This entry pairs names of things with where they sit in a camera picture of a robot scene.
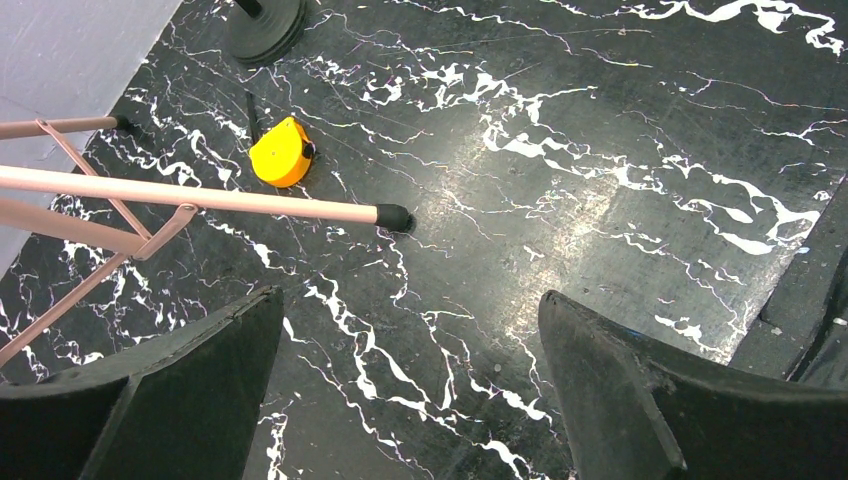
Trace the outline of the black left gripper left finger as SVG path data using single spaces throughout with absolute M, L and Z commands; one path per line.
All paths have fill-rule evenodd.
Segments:
M 266 287 L 120 353 L 1 389 L 5 479 L 238 479 L 277 355 Z

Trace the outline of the black microphone stand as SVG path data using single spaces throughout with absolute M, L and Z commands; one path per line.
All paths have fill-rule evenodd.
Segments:
M 226 50 L 247 68 L 272 65 L 299 40 L 307 14 L 303 0 L 235 1 L 225 21 Z

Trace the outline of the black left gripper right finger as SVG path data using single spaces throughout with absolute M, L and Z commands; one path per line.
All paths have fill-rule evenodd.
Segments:
M 538 328 L 581 479 L 843 479 L 847 395 L 743 372 L 550 290 Z

